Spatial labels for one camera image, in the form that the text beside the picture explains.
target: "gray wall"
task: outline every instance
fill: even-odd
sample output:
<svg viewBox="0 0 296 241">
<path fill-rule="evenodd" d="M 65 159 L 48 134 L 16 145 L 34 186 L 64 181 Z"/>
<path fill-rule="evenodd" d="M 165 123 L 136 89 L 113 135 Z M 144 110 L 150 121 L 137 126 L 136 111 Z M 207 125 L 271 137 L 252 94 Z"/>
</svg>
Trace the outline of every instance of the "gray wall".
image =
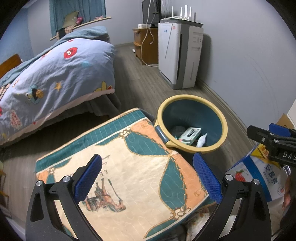
<svg viewBox="0 0 296 241">
<path fill-rule="evenodd" d="M 0 64 L 16 53 L 23 61 L 33 58 L 28 31 L 27 12 L 26 9 L 21 9 L 1 38 Z"/>
<path fill-rule="evenodd" d="M 276 123 L 296 97 L 296 40 L 283 19 L 265 0 L 186 3 L 204 24 L 198 78 L 246 126 Z M 179 14 L 184 4 L 172 0 L 170 7 Z"/>
<path fill-rule="evenodd" d="M 92 23 L 76 30 L 105 26 L 114 45 L 133 42 L 132 28 L 142 23 L 140 0 L 106 0 L 106 15 L 111 19 Z M 50 41 L 49 0 L 38 0 L 28 8 L 28 27 L 34 56 L 52 46 Z"/>
<path fill-rule="evenodd" d="M 52 46 L 50 41 L 49 0 L 38 0 L 28 7 L 28 28 L 34 56 Z"/>
</svg>

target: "power cord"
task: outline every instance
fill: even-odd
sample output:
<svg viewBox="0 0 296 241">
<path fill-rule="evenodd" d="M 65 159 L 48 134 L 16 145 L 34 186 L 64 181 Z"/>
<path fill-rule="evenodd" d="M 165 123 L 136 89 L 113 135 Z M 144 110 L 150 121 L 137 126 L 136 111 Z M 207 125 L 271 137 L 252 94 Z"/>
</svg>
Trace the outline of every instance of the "power cord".
<svg viewBox="0 0 296 241">
<path fill-rule="evenodd" d="M 162 4 L 162 6 L 163 6 L 163 11 L 164 11 L 164 13 L 165 13 L 165 6 L 163 5 L 163 0 L 161 0 L 161 4 Z"/>
<path fill-rule="evenodd" d="M 168 0 L 165 0 L 165 9 L 168 13 L 168 16 L 170 16 L 170 4 Z"/>
<path fill-rule="evenodd" d="M 144 43 L 144 41 L 145 41 L 145 39 L 147 38 L 147 35 L 148 35 L 148 27 L 147 27 L 147 26 L 148 26 L 148 20 L 149 20 L 149 9 L 150 9 L 150 5 L 151 5 L 151 0 L 150 0 L 150 2 L 149 2 L 149 7 L 148 7 L 148 17 L 147 17 L 147 21 L 146 21 L 146 35 L 145 35 L 145 38 L 143 39 L 142 44 L 141 44 L 141 60 L 142 60 L 142 62 L 143 62 L 145 65 L 147 65 L 147 66 L 150 66 L 150 67 L 158 67 L 158 65 L 149 65 L 149 64 L 145 63 L 144 60 L 142 59 L 143 43 Z M 150 34 L 151 34 L 152 39 L 153 39 L 152 42 L 150 43 L 150 44 L 152 44 L 152 43 L 154 42 L 154 37 L 153 37 L 153 35 L 152 35 L 152 33 L 151 33 L 151 27 L 149 27 L 149 31 L 150 31 Z"/>
</svg>

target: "bed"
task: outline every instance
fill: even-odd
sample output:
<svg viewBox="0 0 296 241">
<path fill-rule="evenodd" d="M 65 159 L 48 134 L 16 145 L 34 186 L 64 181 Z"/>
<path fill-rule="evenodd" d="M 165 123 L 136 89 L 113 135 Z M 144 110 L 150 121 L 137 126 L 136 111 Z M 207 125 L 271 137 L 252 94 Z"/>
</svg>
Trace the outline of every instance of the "bed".
<svg viewBox="0 0 296 241">
<path fill-rule="evenodd" d="M 106 29 L 98 26 L 68 34 L 8 71 L 0 79 L 0 145 L 83 112 L 118 115 L 114 56 Z"/>
</svg>

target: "red cartoon character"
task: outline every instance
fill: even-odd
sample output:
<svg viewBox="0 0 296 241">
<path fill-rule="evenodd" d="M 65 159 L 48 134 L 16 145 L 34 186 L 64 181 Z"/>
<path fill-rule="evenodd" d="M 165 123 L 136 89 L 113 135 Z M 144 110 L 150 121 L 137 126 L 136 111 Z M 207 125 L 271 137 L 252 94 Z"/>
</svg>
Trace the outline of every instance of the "red cartoon character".
<svg viewBox="0 0 296 241">
<path fill-rule="evenodd" d="M 70 48 L 64 53 L 64 58 L 71 58 L 76 53 L 77 53 L 76 47 Z"/>
</svg>

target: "television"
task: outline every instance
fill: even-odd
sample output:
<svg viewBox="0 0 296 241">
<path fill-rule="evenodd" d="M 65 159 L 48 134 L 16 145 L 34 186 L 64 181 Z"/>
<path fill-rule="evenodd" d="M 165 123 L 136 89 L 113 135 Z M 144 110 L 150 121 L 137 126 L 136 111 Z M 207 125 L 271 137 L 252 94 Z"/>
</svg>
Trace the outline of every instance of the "television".
<svg viewBox="0 0 296 241">
<path fill-rule="evenodd" d="M 144 0 L 142 2 L 142 12 L 143 12 L 143 23 L 146 24 L 147 18 L 148 18 L 148 24 L 151 24 L 152 27 L 156 27 L 159 23 L 159 20 L 161 19 L 160 0 Z"/>
</svg>

